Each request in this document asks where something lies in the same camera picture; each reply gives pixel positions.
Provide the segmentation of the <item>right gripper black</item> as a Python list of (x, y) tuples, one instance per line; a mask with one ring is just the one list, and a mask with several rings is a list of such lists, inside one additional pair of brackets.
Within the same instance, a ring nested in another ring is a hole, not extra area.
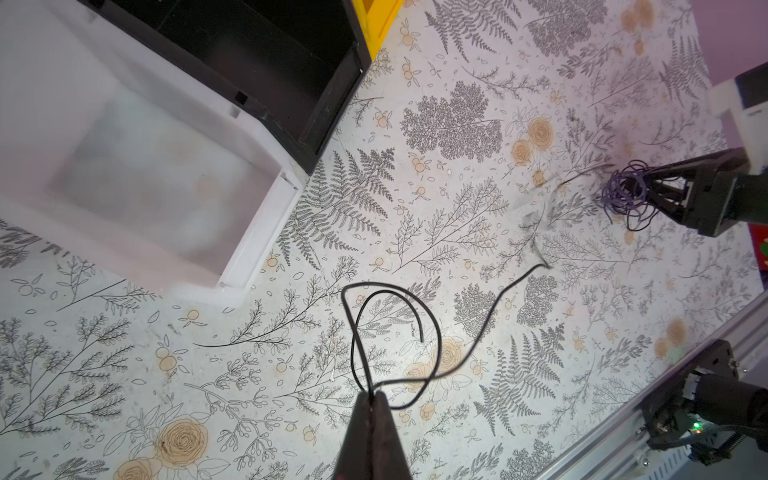
[(693, 181), (690, 188), (651, 188), (659, 212), (698, 234), (717, 237), (738, 222), (767, 224), (767, 173), (750, 174), (744, 148), (733, 148), (647, 169), (643, 182)]

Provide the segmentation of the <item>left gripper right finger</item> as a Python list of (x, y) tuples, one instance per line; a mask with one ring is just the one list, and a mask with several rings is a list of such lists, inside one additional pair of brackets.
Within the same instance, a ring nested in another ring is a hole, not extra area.
[(373, 400), (373, 478), (412, 479), (390, 405), (383, 392), (377, 392)]

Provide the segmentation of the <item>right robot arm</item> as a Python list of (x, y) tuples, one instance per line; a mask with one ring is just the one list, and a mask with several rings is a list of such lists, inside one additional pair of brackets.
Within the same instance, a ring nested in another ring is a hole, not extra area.
[[(754, 173), (742, 148), (633, 173), (629, 194), (677, 224), (717, 237), (738, 223), (767, 222), (767, 176)], [(711, 465), (746, 437), (767, 448), (767, 390), (740, 381), (731, 345), (715, 340), (642, 402), (652, 450), (687, 447)]]

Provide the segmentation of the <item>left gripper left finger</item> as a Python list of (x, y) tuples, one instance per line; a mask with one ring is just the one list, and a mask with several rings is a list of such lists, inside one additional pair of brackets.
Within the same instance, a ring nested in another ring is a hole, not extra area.
[(355, 401), (348, 428), (342, 442), (333, 480), (369, 480), (372, 465), (372, 402), (367, 393)]

